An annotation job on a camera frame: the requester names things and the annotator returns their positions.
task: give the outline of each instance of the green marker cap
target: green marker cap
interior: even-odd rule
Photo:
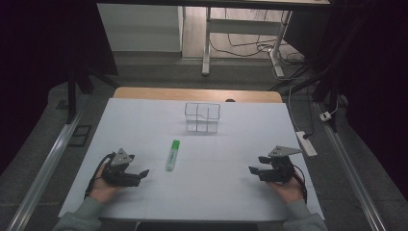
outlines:
[[[180,146],[180,141],[173,141],[173,144],[171,145],[171,149],[178,149],[178,147]]]

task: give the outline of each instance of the white wall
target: white wall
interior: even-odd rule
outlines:
[[[180,7],[98,4],[113,51],[180,52]]]

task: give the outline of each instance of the white power strip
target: white power strip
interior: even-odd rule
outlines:
[[[306,155],[309,157],[317,156],[318,153],[316,152],[315,148],[312,146],[312,143],[309,139],[304,139],[303,136],[305,135],[304,132],[296,132],[297,139],[299,140],[300,144],[303,147],[303,150],[306,152]]]

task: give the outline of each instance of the gray sleeve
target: gray sleeve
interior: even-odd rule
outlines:
[[[289,217],[283,224],[283,229],[285,231],[327,230],[323,219],[319,216],[319,214],[311,214],[303,199],[287,204],[287,209],[289,212]]]
[[[74,213],[65,213],[53,228],[53,231],[98,230],[101,226],[101,221],[98,217],[103,208],[103,204],[87,197],[77,211]]]

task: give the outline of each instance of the wooden floor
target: wooden floor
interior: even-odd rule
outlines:
[[[259,21],[280,21],[281,11],[267,10],[248,10],[248,9],[224,9],[212,8],[212,18],[230,18],[241,20],[259,20]],[[205,25],[206,25],[206,9],[199,7],[186,7],[186,18],[184,22],[183,33],[183,58],[202,58],[205,42]],[[228,35],[227,34],[211,34],[210,40],[214,47],[211,47],[211,58],[245,58],[245,59],[265,59],[268,60],[267,52],[260,52],[256,55],[251,55],[258,52],[256,44],[240,45],[243,43],[253,43],[258,41],[262,44],[273,45],[275,37],[273,36],[254,36],[254,35]],[[224,50],[237,55],[220,52]],[[280,51],[282,57],[286,58],[288,54],[297,52],[289,45],[281,45]],[[291,59],[302,59],[301,54],[292,54]]]

